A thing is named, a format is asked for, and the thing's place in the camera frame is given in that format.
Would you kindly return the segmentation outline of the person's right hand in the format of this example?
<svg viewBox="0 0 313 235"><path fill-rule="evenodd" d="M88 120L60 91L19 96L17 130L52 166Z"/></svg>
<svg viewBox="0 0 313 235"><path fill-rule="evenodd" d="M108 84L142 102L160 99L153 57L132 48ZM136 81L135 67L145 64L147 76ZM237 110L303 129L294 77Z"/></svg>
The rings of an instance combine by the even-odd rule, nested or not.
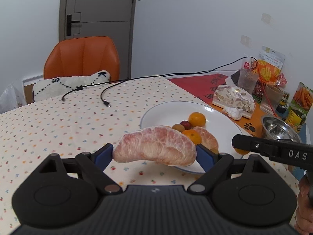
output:
<svg viewBox="0 0 313 235"><path fill-rule="evenodd" d="M294 228L300 234L307 235L312 234L312 205L308 197L310 191L309 181L306 175L299 181L299 194L297 197L298 208L296 210L296 224Z"/></svg>

